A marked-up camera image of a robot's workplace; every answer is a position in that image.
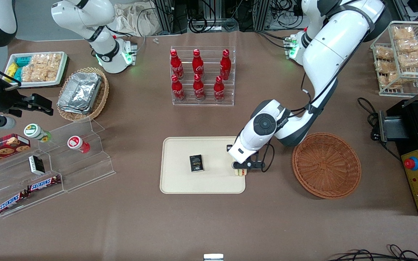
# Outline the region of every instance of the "blue snack package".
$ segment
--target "blue snack package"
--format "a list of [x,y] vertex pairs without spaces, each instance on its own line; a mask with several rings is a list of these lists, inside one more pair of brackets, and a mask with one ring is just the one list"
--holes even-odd
[[22,81],[22,68],[18,68],[15,71],[14,79],[16,79],[17,81]]
[[30,60],[32,58],[30,56],[25,56],[25,57],[18,57],[15,60],[15,63],[19,66],[19,67],[23,67],[28,65],[28,63],[30,63]]

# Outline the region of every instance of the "aluminum foil container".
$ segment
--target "aluminum foil container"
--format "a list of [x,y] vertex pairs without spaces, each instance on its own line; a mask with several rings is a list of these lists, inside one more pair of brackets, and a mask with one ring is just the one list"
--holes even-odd
[[67,82],[57,106],[67,112],[88,114],[101,86],[101,77],[96,73],[77,72]]

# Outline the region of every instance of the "coca-cola bottle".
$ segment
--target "coca-cola bottle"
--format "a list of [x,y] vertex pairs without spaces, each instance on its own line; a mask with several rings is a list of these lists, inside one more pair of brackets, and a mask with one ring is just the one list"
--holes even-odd
[[199,74],[204,79],[204,62],[201,59],[199,49],[193,50],[193,72]]
[[194,83],[193,83],[194,95],[196,96],[197,101],[204,101],[206,99],[206,94],[204,94],[204,84],[201,81],[201,75],[195,74],[194,75]]
[[174,97],[176,101],[183,101],[185,99],[185,93],[183,91],[183,86],[179,81],[178,76],[175,74],[172,76],[172,92],[174,93]]
[[232,68],[232,61],[230,61],[230,51],[225,49],[222,52],[222,60],[220,60],[220,76],[222,80],[226,81],[230,77],[230,69]]
[[216,84],[214,84],[214,99],[216,99],[217,103],[221,103],[224,101],[224,89],[225,86],[222,83],[222,77],[216,77]]
[[181,60],[179,56],[177,55],[177,51],[175,49],[171,50],[171,66],[172,71],[174,74],[179,78],[183,78],[183,64],[181,63]]

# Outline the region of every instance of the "round basket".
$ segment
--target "round basket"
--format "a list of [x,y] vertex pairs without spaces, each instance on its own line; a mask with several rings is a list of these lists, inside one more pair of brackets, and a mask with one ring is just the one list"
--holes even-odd
[[343,139],[330,133],[307,135],[293,150],[293,171],[303,187],[326,199],[343,198],[360,181],[360,161]]
[[[90,114],[79,114],[79,113],[72,113],[72,112],[67,112],[67,111],[63,111],[58,107],[58,111],[59,114],[61,114],[61,116],[66,119],[66,120],[71,120],[71,121],[78,121],[81,119],[84,119],[86,117],[90,117],[90,119],[94,119],[96,118],[100,112],[103,110],[104,105],[106,105],[106,100],[107,100],[107,96],[109,94],[109,83],[107,82],[106,76],[104,75],[104,73],[102,71],[100,71],[97,68],[83,68],[80,69],[78,71],[76,71],[75,73],[96,73],[99,76],[101,76],[101,86],[100,89],[98,91],[98,96],[96,96],[96,100],[95,103],[93,105],[93,110],[91,111]],[[67,85],[67,82],[71,79],[72,75],[71,74],[68,79],[64,82],[61,92],[59,94],[59,97],[61,97],[63,91],[65,90],[65,86]]]

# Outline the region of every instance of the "acrylic bottle rack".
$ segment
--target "acrylic bottle rack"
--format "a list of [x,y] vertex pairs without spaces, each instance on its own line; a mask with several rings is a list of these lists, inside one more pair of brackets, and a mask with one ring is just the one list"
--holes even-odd
[[[235,101],[235,62],[237,60],[237,53],[234,46],[172,46],[171,49],[175,49],[183,63],[184,78],[180,80],[183,85],[186,99],[184,101],[177,101],[171,92],[172,103],[175,106],[234,106]],[[193,90],[193,50],[199,49],[201,58],[204,61],[204,92],[206,99],[204,101],[197,101]],[[224,81],[225,99],[223,102],[216,102],[214,99],[214,84],[216,83],[216,77],[220,75],[220,60],[222,59],[222,51],[228,49],[230,51],[230,60],[232,62],[229,79]]]
[[[63,193],[72,192],[83,186],[115,174],[111,158],[104,152],[98,132],[104,128],[96,121],[85,118],[51,132],[46,142],[31,140],[32,149],[0,161],[0,204],[17,193],[50,177],[60,175],[62,182],[30,193],[30,196],[14,204],[0,214],[7,217],[43,203]],[[80,136],[90,144],[88,153],[82,154],[67,146],[71,136]],[[30,171],[28,157],[35,155],[43,160],[44,175]]]

